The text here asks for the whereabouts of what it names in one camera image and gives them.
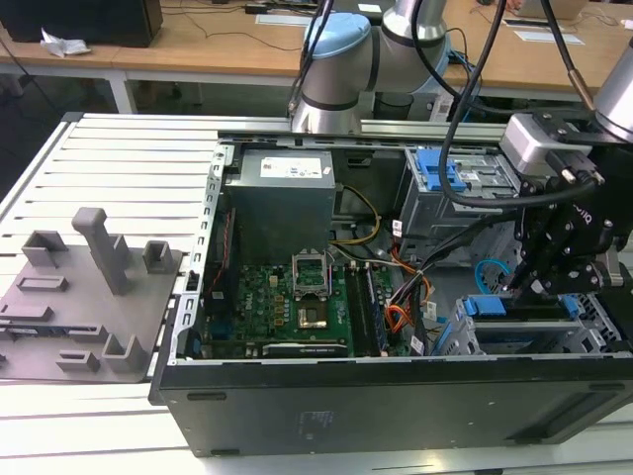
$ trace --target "table leg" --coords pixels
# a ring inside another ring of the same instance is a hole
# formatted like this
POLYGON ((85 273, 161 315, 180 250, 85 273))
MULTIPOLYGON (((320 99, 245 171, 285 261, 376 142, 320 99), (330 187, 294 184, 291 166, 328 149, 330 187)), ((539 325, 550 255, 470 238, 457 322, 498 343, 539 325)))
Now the table leg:
POLYGON ((18 74, 1 74, 0 83, 11 92, 13 97, 22 97, 24 90, 20 85, 20 76, 18 74))
POLYGON ((123 74, 117 74, 108 79, 112 94, 115 96, 119 114, 135 114, 136 103, 132 92, 132 84, 127 81, 123 74))

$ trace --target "yellow wire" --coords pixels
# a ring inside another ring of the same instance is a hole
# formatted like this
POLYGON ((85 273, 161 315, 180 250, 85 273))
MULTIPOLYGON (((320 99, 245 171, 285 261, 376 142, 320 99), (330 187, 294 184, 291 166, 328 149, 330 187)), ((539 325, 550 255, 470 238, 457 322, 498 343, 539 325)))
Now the yellow wire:
POLYGON ((372 210, 376 223, 374 224, 374 229, 365 237, 359 237, 358 239, 336 239, 336 240, 331 240, 330 243, 331 244, 363 244, 367 242, 368 240, 373 239, 374 236, 380 231, 381 218, 380 218, 380 215, 378 214, 378 211, 376 211, 376 208, 374 207, 374 205, 371 204, 371 202, 365 197, 365 195, 363 195, 360 191, 358 191, 356 188, 352 186, 343 185, 343 189, 345 188, 356 193, 358 197, 360 197, 360 199, 372 210))

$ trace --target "screw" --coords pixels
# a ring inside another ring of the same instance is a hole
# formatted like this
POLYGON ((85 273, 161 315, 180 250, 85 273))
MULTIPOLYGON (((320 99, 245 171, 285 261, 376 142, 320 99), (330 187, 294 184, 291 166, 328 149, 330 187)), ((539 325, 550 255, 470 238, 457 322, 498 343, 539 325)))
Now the screw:
POLYGON ((574 176, 574 173, 572 173, 567 168, 565 168, 563 171, 561 171, 561 176, 563 176, 563 178, 565 178, 565 181, 567 181, 571 185, 576 183, 576 176, 574 176))

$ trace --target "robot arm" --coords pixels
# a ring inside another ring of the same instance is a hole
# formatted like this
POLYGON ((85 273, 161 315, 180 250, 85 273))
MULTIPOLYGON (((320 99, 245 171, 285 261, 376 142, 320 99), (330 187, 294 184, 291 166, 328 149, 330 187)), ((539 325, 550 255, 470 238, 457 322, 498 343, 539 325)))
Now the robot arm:
POLYGON ((592 178, 590 194, 569 203, 522 210, 514 232, 521 262, 508 283, 517 300, 534 294, 627 294, 618 261, 633 231, 627 203, 633 183, 633 41, 595 98, 588 121, 571 127, 556 114, 513 116, 501 148, 523 176, 521 195, 558 191, 592 178), (549 175, 545 186, 530 175, 549 175))
MULTIPOLYGON (((361 91, 412 93, 429 81, 430 74, 419 61, 411 39, 414 3, 398 0, 385 13, 380 28, 370 28, 360 15, 329 16, 300 101, 291 105, 293 132, 358 134, 356 106, 361 91)), ((448 64, 448 39, 442 20, 445 4, 446 0, 426 0, 418 16, 422 47, 440 73, 448 64)))

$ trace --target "green motherboard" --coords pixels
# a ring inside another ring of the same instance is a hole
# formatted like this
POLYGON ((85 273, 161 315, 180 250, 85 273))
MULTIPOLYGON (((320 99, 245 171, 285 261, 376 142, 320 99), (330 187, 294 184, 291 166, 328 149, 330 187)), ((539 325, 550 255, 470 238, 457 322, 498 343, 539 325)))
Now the green motherboard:
MULTIPOLYGON (((270 342, 343 345, 347 348, 347 356, 354 356, 351 320, 354 316, 350 315, 346 287, 348 272, 343 265, 330 266, 326 278, 328 298, 320 300, 317 296, 307 295, 296 300, 290 265, 242 266, 234 315, 223 340, 213 336, 213 327, 217 327, 217 323, 208 319, 209 329, 203 337, 203 345, 206 344, 207 351, 213 353, 209 356, 258 357, 257 347, 270 342)), ((382 315, 384 299, 392 292, 389 269, 375 267, 372 277, 382 315)), ((318 285, 323 282, 321 268, 301 267, 297 280, 300 285, 318 285)))

